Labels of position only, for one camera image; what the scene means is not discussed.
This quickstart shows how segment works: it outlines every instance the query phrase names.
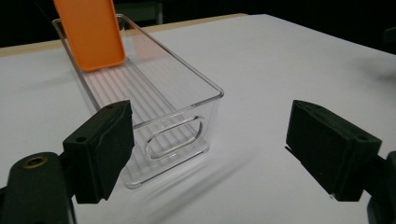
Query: plastic tray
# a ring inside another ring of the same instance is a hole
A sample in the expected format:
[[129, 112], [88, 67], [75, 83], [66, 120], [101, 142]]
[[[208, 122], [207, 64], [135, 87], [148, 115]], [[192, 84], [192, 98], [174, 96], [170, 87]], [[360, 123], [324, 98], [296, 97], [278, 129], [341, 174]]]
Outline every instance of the plastic tray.
[[53, 24], [92, 113], [132, 103], [135, 147], [120, 177], [133, 189], [209, 150], [223, 90], [128, 18], [117, 18], [127, 59], [93, 72], [76, 66], [62, 22]]

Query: white table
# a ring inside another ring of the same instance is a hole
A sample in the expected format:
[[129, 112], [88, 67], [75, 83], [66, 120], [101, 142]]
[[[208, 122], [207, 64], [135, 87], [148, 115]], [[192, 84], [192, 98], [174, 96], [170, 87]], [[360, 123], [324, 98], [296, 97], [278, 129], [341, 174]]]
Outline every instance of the white table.
[[[327, 107], [396, 149], [396, 56], [267, 16], [153, 33], [225, 91], [211, 150], [140, 189], [119, 181], [78, 223], [367, 223], [284, 149], [293, 99]], [[17, 160], [61, 153], [90, 117], [63, 49], [0, 57], [0, 186]]]

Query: white surface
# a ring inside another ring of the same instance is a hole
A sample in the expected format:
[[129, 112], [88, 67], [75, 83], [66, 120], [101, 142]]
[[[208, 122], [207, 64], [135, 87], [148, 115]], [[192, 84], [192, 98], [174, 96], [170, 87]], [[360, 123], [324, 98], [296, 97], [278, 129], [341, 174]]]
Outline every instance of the white surface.
[[[76, 204], [78, 223], [367, 223], [284, 149], [293, 99], [327, 107], [395, 150], [396, 56], [270, 16], [155, 33], [225, 91], [211, 150], [138, 190]], [[90, 116], [61, 49], [0, 58], [0, 184], [18, 159], [62, 151]]]

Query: orange phone case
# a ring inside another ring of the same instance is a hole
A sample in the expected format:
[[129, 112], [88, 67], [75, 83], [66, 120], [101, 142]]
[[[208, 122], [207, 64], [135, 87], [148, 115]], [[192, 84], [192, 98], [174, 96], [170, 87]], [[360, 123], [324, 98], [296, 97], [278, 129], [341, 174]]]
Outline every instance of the orange phone case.
[[112, 0], [54, 0], [79, 68], [123, 63], [125, 52]]

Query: black object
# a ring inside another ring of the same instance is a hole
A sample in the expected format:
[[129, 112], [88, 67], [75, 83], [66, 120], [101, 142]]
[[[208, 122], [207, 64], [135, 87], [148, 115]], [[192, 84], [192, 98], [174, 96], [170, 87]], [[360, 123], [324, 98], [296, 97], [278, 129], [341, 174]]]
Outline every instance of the black object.
[[294, 101], [286, 142], [337, 201], [356, 202], [365, 189], [370, 223], [396, 221], [396, 152], [379, 157], [381, 140], [320, 105]]
[[13, 165], [0, 190], [1, 223], [76, 223], [71, 198], [107, 200], [133, 147], [130, 102], [102, 108], [64, 140], [61, 156], [42, 152]]

